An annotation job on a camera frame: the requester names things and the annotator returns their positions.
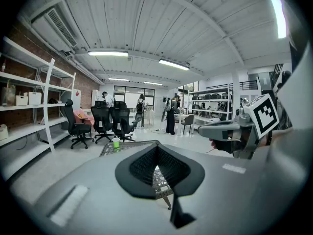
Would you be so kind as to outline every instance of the white label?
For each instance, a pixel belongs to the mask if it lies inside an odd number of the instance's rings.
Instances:
[[[237,173],[240,173],[240,174],[244,174],[246,172],[245,168],[233,166],[233,165],[230,165],[230,164],[224,164],[222,166],[222,168],[226,169],[226,170],[233,171],[233,172],[237,172]]]

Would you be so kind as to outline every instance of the brick wall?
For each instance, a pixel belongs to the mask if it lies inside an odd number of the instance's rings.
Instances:
[[[6,35],[13,42],[27,49],[28,51],[34,53],[35,55],[41,57],[47,62],[51,61],[51,58],[55,59],[54,65],[70,74],[76,72],[74,88],[81,90],[81,107],[83,109],[91,107],[91,93],[92,90],[98,90],[99,84],[91,80],[89,77],[85,76],[71,64],[67,63],[63,58],[58,56],[55,52],[51,51],[47,46],[45,46],[36,36],[34,36],[29,30],[27,30],[20,22],[15,22],[12,25],[11,31]],[[0,66],[4,61],[4,57],[0,57]],[[6,69],[5,72],[26,77],[29,79],[35,79],[36,70],[18,62],[10,59],[6,59]],[[41,80],[45,82],[45,73],[41,73]],[[72,78],[65,78],[62,81],[62,86],[67,87],[72,82]],[[50,84],[61,85],[61,80],[56,77],[51,77]],[[0,90],[3,86],[6,86],[3,80],[0,80]],[[16,94],[19,92],[23,94],[24,92],[32,92],[31,87],[16,86]],[[49,92],[48,98],[54,98],[58,100],[59,94],[57,92]],[[58,108],[49,108],[49,117],[58,116]],[[41,120],[43,117],[43,109],[37,109],[37,119]],[[18,127],[24,124],[33,122],[32,109],[25,110],[14,110],[14,111],[2,111],[0,112],[0,124],[6,124],[9,128]]]

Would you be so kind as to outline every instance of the white box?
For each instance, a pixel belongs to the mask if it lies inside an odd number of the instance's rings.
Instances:
[[[0,125],[0,140],[7,139],[8,137],[8,127],[5,124]]]
[[[245,105],[244,111],[254,122],[259,138],[270,132],[279,123],[275,106],[269,94],[259,96]]]
[[[29,92],[29,105],[39,105],[41,104],[41,93],[40,92]]]
[[[15,96],[15,105],[27,105],[28,96]]]

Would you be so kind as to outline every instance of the white storage bin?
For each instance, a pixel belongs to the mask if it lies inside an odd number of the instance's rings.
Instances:
[[[39,105],[41,104],[41,93],[40,92],[29,92],[29,105]]]
[[[7,139],[8,137],[8,127],[5,124],[0,125],[0,140]]]
[[[28,96],[15,96],[15,105],[27,105]]]

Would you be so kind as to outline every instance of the pink cloth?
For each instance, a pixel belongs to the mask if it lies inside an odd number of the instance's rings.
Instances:
[[[85,114],[85,112],[82,109],[73,110],[73,112],[74,112],[74,116],[75,116],[75,119],[76,119],[76,123],[81,123],[82,122],[82,120],[78,116],[78,114],[80,114],[81,116],[84,116],[84,118],[88,118],[87,120],[84,121],[84,123],[88,124],[88,125],[91,125],[91,127],[93,128],[93,125],[94,125],[94,118],[93,118],[93,116],[89,116],[89,115]]]

